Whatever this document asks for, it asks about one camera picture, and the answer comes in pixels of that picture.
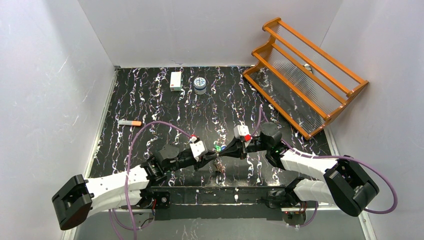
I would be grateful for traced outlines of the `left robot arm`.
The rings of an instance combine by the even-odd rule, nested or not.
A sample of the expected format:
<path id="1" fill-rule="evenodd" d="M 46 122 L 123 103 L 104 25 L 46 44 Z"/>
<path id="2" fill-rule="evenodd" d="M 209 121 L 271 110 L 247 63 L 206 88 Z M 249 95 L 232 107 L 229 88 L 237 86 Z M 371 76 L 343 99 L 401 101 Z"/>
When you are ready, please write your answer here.
<path id="1" fill-rule="evenodd" d="M 190 166 L 199 169 L 218 156 L 217 152 L 196 144 L 185 150 L 167 144 L 129 173 L 97 178 L 74 175 L 51 198 L 59 228 L 70 230 L 99 212 L 135 206 L 142 200 L 143 190 L 163 182 L 167 172 Z"/>

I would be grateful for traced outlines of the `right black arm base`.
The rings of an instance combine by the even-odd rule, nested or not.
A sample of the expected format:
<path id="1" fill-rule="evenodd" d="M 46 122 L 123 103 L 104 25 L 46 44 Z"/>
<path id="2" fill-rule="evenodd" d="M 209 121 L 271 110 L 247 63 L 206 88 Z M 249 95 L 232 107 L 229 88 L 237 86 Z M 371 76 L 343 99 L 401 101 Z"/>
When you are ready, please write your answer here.
<path id="1" fill-rule="evenodd" d="M 308 203 L 301 201 L 293 191 L 271 190 L 257 200 L 257 203 L 265 204 L 270 209 L 290 209 L 282 211 L 283 221 L 290 226 L 306 223 Z"/>

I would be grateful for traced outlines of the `metal keyring with red handle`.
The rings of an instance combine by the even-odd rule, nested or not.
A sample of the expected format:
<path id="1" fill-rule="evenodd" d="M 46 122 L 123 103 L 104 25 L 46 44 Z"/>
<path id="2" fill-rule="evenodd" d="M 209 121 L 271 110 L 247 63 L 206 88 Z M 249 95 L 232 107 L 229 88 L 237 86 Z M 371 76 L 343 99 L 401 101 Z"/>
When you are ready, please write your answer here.
<path id="1" fill-rule="evenodd" d="M 214 151 L 218 154 L 220 151 L 222 150 L 222 147 L 215 144 L 214 145 Z M 215 174 L 216 175 L 222 175 L 225 173 L 226 171 L 226 167 L 223 164 L 221 158 L 218 156 L 214 161 L 213 161 L 213 165 L 215 167 Z"/>

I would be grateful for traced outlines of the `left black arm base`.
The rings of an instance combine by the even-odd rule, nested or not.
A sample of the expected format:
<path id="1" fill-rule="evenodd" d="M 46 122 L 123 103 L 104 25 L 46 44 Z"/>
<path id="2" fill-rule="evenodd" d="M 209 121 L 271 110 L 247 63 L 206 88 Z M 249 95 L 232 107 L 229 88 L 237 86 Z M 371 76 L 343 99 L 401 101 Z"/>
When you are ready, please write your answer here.
<path id="1" fill-rule="evenodd" d="M 168 209 L 170 193 L 167 191 L 138 190 L 129 191 L 129 202 L 133 209 Z"/>

